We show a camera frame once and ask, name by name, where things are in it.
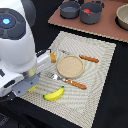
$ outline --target banana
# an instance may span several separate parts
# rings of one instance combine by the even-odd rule
[[[62,86],[59,90],[57,90],[56,92],[47,94],[47,95],[43,95],[43,98],[45,100],[49,100],[49,101],[54,101],[59,99],[64,93],[64,86]]]

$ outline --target round plate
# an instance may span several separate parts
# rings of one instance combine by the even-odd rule
[[[58,72],[65,78],[76,78],[84,72],[85,64],[77,56],[67,55],[57,63]]]

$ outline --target table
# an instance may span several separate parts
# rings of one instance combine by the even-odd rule
[[[48,24],[48,19],[62,3],[62,0],[32,0],[37,18],[31,28],[36,44],[36,52],[47,49],[60,31],[65,31],[88,38],[115,43],[116,49],[106,77],[92,128],[127,128],[128,127],[128,43],[106,39],[95,35],[70,30]],[[0,103],[0,113],[32,128],[40,126],[35,120],[53,128],[80,128],[44,109],[20,98]]]

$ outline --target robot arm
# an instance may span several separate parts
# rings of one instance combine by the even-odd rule
[[[37,74],[51,65],[50,50],[40,56],[35,53],[30,29],[35,17],[30,0],[0,0],[0,97],[10,92],[20,97],[39,82]]]

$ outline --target table knife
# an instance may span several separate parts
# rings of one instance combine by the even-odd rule
[[[95,63],[98,63],[98,62],[99,62],[98,59],[91,58],[91,57],[88,57],[88,56],[79,55],[79,54],[76,54],[76,53],[70,53],[70,52],[67,52],[67,51],[64,51],[64,50],[61,50],[61,49],[59,49],[59,51],[65,53],[65,54],[67,54],[67,55],[79,56],[81,59],[84,59],[84,60],[92,61],[92,62],[95,62]]]

